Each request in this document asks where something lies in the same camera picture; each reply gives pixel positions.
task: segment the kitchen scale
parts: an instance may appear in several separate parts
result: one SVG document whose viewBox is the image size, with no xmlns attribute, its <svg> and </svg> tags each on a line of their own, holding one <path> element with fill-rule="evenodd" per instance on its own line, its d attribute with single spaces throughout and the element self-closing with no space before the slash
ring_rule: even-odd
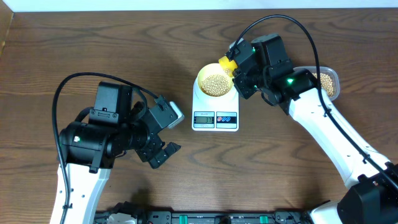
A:
<svg viewBox="0 0 398 224">
<path fill-rule="evenodd" d="M 195 131 L 237 131 L 239 94 L 229 78 L 231 89 L 222 96 L 207 95 L 201 84 L 210 75 L 227 75 L 218 63 L 203 67 L 193 84 L 192 129 Z"/>
</svg>

